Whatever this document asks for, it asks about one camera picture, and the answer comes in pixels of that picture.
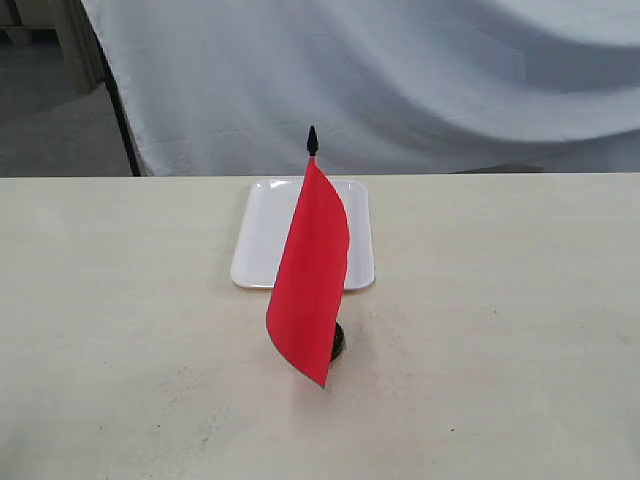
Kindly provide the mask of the red flag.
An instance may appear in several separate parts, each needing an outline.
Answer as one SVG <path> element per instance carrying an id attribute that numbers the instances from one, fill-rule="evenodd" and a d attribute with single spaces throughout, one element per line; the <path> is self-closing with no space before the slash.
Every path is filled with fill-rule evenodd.
<path id="1" fill-rule="evenodd" d="M 320 387 L 326 385 L 347 275 L 350 234 L 344 204 L 317 162 L 309 128 L 309 162 L 266 312 L 276 350 Z"/>

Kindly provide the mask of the black round flag base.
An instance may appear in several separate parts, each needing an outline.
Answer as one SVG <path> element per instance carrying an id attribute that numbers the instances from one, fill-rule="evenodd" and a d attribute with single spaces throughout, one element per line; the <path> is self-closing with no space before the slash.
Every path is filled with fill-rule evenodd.
<path id="1" fill-rule="evenodd" d="M 345 347 L 345 334 L 342 326 L 337 323 L 334 333 L 334 341 L 331 352 L 331 361 L 336 360 L 342 353 Z"/>

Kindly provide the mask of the white rectangular plastic tray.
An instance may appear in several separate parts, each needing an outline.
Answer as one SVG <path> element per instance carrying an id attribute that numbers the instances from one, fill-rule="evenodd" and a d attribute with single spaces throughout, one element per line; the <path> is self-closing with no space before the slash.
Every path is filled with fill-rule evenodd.
<path id="1" fill-rule="evenodd" d="M 355 179 L 334 177 L 350 231 L 347 291 L 363 290 L 375 280 L 369 192 Z M 261 179 L 252 185 L 236 243 L 230 276 L 248 289 L 274 286 L 295 206 L 302 187 L 300 177 Z"/>

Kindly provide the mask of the white backdrop cloth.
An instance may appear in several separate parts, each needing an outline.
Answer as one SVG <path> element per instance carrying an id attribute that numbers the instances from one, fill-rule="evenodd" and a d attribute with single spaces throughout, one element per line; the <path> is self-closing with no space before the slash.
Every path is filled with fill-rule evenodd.
<path id="1" fill-rule="evenodd" d="M 639 167 L 635 1 L 88 1 L 152 175 Z"/>

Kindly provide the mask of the black backdrop stand pole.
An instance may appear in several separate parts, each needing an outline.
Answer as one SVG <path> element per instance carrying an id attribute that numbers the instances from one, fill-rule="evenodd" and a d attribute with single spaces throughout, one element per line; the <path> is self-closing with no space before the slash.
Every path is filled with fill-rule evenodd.
<path id="1" fill-rule="evenodd" d="M 117 85 L 111 71 L 105 73 L 104 80 L 106 90 L 109 94 L 111 105 L 116 118 L 116 123 L 120 132 L 123 147 L 129 164 L 129 169 L 133 177 L 140 177 L 141 170 L 136 157 L 133 139 L 129 131 L 128 121 L 125 116 L 124 108 L 118 93 Z"/>

